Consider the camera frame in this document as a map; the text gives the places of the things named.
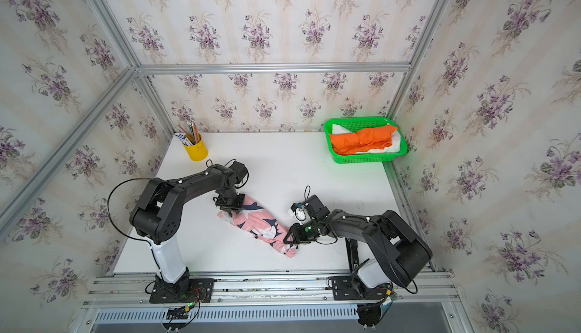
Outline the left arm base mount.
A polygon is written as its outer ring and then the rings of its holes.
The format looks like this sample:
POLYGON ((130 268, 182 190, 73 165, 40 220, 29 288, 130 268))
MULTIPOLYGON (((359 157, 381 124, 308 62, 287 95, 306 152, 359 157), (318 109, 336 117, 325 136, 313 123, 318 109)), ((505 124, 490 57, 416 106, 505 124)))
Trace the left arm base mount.
POLYGON ((175 283, 165 282, 157 276, 150 293, 149 303, 209 303, 215 281, 214 279, 191 278, 188 269, 175 283))

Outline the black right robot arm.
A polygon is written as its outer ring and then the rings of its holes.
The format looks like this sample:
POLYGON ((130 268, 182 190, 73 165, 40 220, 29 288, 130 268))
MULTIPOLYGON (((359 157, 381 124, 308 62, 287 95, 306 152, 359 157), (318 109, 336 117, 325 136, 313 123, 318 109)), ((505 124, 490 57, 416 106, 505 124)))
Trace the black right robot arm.
POLYGON ((428 244, 393 210, 382 215, 362 216, 344 210, 329 210, 313 195, 295 203, 296 213, 283 242, 308 245, 321 236, 354 240, 368 245, 373 258, 355 268, 355 281, 365 288, 392 283, 408 288, 433 257, 428 244))

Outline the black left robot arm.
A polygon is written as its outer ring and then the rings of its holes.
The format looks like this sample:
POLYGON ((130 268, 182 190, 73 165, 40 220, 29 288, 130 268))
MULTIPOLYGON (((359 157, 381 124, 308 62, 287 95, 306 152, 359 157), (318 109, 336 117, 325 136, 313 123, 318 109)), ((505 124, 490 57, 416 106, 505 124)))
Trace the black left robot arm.
POLYGON ((151 246, 157 277, 170 287, 189 279, 189 269, 179 252, 176 233, 184 206, 209 192, 217 194, 215 205, 227 213, 243 209, 245 195, 238 189, 248 179, 248 169, 236 160, 228 166, 213 164, 202 172, 174 180, 154 178, 145 186, 130 224, 151 246))

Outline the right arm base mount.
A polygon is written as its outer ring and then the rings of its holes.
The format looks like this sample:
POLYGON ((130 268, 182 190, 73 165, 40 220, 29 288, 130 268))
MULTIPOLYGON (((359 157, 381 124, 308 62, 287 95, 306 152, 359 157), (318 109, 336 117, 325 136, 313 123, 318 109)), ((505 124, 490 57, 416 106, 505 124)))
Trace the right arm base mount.
POLYGON ((345 239, 348 275, 332 276, 328 288, 335 301, 385 301, 396 297, 392 281, 375 259, 360 260, 359 245, 354 239, 345 239))

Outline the pink shark print garment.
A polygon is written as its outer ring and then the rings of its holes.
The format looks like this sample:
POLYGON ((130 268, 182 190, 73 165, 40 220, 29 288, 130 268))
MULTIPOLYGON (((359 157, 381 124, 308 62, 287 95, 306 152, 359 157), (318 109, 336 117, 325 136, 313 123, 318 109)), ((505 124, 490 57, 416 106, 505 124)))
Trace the pink shark print garment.
POLYGON ((280 254, 292 258, 297 253, 296 245, 284 243, 289 228, 281 224, 266 208, 249 196, 245 196, 241 210, 231 212, 221 210, 218 217, 250 233, 255 239, 265 242, 280 254))

